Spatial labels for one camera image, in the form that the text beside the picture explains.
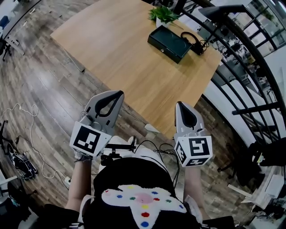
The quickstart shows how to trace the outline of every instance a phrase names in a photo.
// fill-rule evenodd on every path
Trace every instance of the forearm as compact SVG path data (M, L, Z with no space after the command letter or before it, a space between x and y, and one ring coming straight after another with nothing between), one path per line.
M189 195L192 197L202 212L203 219L209 219L204 209L204 196L202 192L200 167L187 167L185 169L184 199Z
M73 170L66 208L79 212L82 199L90 194L91 161L78 161Z

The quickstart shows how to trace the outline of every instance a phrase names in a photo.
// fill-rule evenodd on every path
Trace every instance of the wooden table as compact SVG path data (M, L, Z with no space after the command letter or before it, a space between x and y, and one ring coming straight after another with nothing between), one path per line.
M173 62L147 43L156 29L148 20L152 7L141 0L100 0L51 36L110 89L122 90L130 107L172 138L175 104L194 106L222 57L209 47L201 56L189 51L179 64ZM169 29L177 35L194 33L179 21Z

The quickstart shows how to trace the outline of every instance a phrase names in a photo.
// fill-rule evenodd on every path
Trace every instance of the wooden floor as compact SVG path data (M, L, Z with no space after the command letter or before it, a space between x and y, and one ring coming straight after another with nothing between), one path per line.
M38 4L36 11L23 18L13 30L12 34L19 40L25 55L21 56L12 49L12 56L7 56L6 62L0 61L0 113L12 108L17 102L27 110L36 104L39 115L35 118L32 130L34 146L44 155L48 164L65 176L71 177L75 159L73 151L69 148L69 140L74 121L79 119L80 112L91 96L108 88L90 73L80 73L63 49L50 38L50 34L56 28L94 1L50 0L48 2L57 13L49 13L42 4ZM227 188L228 183L238 186L235 180L227 179L231 170L217 172L217 168L232 159L226 144L231 144L236 150L239 149L236 137L204 99L199 100L196 109L203 115L206 128L213 137L214 157L202 167L206 211L213 218L232 215L236 222L246 221L252 216L249 213L251 205L240 204L244 197ZM163 142L173 144L173 141L167 141L161 134L155 135L145 130L146 121L127 105L123 106L120 115L115 132L123 139L127 140L135 135L139 142L148 139L158 146ZM4 132L6 136L12 140L18 135L29 138L31 116L16 108L13 112L8 111L4 119L9 120ZM42 176L40 156L23 139L20 139L18 149L28 150L31 161L39 170L39 175L34 180L24 182L27 192L37 190L38 194L34 198L39 204L64 206L68 191L59 176L56 175L54 179ZM177 170L175 159L170 156L164 156L163 159L171 176L174 176ZM0 162L8 176L19 174L3 152L0 153ZM93 177L97 170L98 162L94 161ZM45 166L44 174L52 176L53 170ZM182 197L183 177L184 171L181 169L176 188L179 198Z

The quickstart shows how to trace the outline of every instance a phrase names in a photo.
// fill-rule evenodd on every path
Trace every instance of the glass panel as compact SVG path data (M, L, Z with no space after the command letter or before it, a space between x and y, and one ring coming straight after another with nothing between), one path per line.
M240 13L236 16L236 20L238 20L239 23L244 27L251 21L251 17L246 13Z
M258 27L254 24L251 23L251 25L249 27L247 27L244 32L245 34L250 37L252 34L254 34L256 31L258 31Z
M273 38L274 43L276 44L277 48L285 44L286 41L286 31L282 31L280 34Z
M261 55L266 56L268 54L270 54L271 52L274 51L273 46L270 44L270 42L266 42L265 44L261 45L258 48L259 52L261 53Z
M270 34L270 36L272 36L278 30L283 29L280 21L269 8L258 16L257 19L261 23L262 27Z
M262 33L259 33L256 37L254 37L251 41L256 46L265 40L265 36Z
M254 16L257 16L260 12L262 12L267 7L267 4L262 0L253 0L246 7L250 13Z

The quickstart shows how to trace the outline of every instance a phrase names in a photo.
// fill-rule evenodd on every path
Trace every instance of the potted plant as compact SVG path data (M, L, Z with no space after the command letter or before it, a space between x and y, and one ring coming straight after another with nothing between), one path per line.
M149 12L149 19L156 22L156 26L168 27L171 22L178 19L179 16L169 10L166 6L153 8Z

